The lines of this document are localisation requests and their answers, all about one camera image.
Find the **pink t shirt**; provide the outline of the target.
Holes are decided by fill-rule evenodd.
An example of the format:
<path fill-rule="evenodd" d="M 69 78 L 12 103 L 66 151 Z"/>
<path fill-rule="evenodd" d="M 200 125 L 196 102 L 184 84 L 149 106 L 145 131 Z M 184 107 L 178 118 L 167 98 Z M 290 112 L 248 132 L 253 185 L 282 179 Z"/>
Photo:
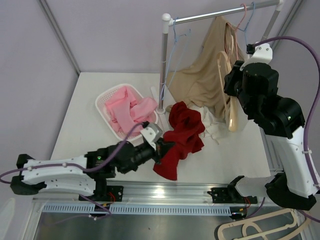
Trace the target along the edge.
<path fill-rule="evenodd" d="M 105 102 L 106 110 L 110 114 L 110 126 L 116 133 L 124 134 L 137 123 L 150 122 L 157 106 L 157 102 L 151 97 L 136 98 L 127 86 L 119 88 Z"/>

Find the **light blue wire hanger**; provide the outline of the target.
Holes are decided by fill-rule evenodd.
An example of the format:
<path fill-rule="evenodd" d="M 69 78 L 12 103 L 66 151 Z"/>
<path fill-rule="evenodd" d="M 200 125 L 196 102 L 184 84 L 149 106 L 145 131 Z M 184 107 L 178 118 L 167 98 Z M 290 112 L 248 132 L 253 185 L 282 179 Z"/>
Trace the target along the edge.
<path fill-rule="evenodd" d="M 173 78 L 178 71 L 178 67 L 182 62 L 182 59 L 185 55 L 185 51 L 189 44 L 189 38 L 191 35 L 190 28 L 182 34 L 177 34 L 176 26 L 178 25 L 178 23 L 180 23 L 180 20 L 183 20 L 183 19 L 179 17 L 171 18 L 171 16 L 168 13 L 165 13 L 162 16 L 163 31 L 162 31 L 162 47 L 161 47 L 162 53 L 161 53 L 161 60 L 160 60 L 161 68 L 160 68 L 160 82 L 159 82 L 159 102 L 164 101 L 166 96 L 166 91 L 169 88 L 167 86 L 167 83 L 169 85 L 172 83 Z M 169 39 L 170 28 L 172 28 L 172 31 L 173 31 L 173 44 L 170 52 L 168 53 L 168 39 Z M 183 46 L 182 53 L 179 56 L 178 63 L 174 68 L 173 76 L 171 76 L 168 79 L 173 56 L 175 55 L 176 50 L 178 49 L 178 45 L 179 45 L 179 42 L 181 41 L 181 38 L 186 38 L 185 44 Z"/>

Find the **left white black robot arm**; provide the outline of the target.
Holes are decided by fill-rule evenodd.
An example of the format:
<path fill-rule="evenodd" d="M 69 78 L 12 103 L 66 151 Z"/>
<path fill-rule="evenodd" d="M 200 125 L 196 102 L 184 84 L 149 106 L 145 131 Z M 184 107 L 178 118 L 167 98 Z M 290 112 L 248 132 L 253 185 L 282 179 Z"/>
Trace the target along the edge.
<path fill-rule="evenodd" d="M 41 192 L 78 194 L 78 199 L 96 202 L 118 201 L 117 190 L 107 184 L 116 174 L 135 172 L 149 160 L 160 164 L 174 142 L 160 138 L 155 147 L 147 141 L 134 146 L 130 142 L 89 151 L 84 155 L 62 160 L 35 160 L 27 154 L 18 156 L 19 174 L 13 176 L 10 188 L 16 195 L 32 196 Z"/>

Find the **beige plastic hanger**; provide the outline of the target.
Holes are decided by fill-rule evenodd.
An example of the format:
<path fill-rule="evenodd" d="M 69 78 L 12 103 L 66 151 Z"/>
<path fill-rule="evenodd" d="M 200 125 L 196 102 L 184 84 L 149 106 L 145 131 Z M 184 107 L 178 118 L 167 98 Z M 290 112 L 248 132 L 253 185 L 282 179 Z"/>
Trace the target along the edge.
<path fill-rule="evenodd" d="M 223 83 L 223 78 L 222 78 L 222 73 L 221 73 L 221 61 L 224 60 L 225 66 L 227 70 L 231 71 L 231 64 L 230 64 L 230 55 L 226 53 L 225 51 L 220 51 L 217 54 L 217 66 L 218 66 L 218 76 L 219 76 L 219 81 L 220 81 L 220 88 L 222 92 L 222 99 L 224 103 L 224 108 L 225 108 L 225 121 L 228 126 L 228 130 L 230 132 L 236 132 L 238 130 L 238 108 L 237 108 L 237 99 L 234 96 L 230 97 L 229 100 L 229 108 L 227 105 L 227 100 L 226 100 L 226 94 L 224 93 L 224 83 Z"/>

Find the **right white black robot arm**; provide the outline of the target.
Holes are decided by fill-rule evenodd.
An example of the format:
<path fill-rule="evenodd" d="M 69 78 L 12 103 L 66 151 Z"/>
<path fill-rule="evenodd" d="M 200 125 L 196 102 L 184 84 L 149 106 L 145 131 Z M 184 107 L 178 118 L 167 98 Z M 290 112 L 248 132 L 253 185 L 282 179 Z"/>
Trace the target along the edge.
<path fill-rule="evenodd" d="M 224 92 L 236 97 L 248 120 L 263 130 L 283 166 L 283 172 L 270 177 L 236 177 L 227 196 L 235 203 L 244 197 L 265 197 L 282 208 L 309 211 L 317 202 L 318 189 L 303 146 L 307 126 L 300 105 L 277 94 L 278 79 L 279 73 L 267 63 L 241 60 L 224 78 Z"/>

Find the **cream white t shirt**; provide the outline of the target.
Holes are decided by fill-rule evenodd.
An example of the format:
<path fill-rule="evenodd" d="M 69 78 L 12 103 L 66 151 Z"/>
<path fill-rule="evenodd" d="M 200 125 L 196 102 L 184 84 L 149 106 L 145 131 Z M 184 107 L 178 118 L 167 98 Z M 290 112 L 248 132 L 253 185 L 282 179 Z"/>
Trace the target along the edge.
<path fill-rule="evenodd" d="M 216 118 L 208 107 L 193 105 L 190 109 L 200 113 L 204 125 L 204 132 L 199 135 L 201 139 L 212 139 L 219 145 L 227 137 L 229 130 L 226 123 Z"/>

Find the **beige t shirt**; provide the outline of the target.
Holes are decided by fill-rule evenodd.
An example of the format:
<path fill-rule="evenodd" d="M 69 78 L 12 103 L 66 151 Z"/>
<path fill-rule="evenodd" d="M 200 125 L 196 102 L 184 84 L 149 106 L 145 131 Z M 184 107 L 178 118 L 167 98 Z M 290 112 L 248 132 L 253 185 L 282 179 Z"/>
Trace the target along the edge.
<path fill-rule="evenodd" d="M 220 78 L 229 73 L 223 62 L 218 66 L 218 53 L 225 52 L 229 63 L 246 57 L 240 49 L 235 27 L 223 16 L 213 20 L 202 43 L 202 52 L 187 68 L 167 75 L 166 86 L 174 100 L 183 101 L 188 107 L 208 107 L 217 119 L 225 119 L 225 105 L 230 97 L 222 93 Z"/>

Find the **red t shirt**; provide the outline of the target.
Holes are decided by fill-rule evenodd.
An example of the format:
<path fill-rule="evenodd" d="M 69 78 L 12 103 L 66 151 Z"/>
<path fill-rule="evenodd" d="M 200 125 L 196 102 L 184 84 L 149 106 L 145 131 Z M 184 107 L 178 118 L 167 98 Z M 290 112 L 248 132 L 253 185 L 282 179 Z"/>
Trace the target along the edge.
<path fill-rule="evenodd" d="M 168 120 L 173 130 L 165 132 L 163 138 L 165 142 L 173 142 L 174 146 L 161 159 L 160 164 L 154 165 L 153 171 L 167 180 L 176 181 L 179 161 L 203 148 L 200 134 L 205 131 L 205 126 L 201 114 L 188 108 L 183 101 L 172 106 Z"/>

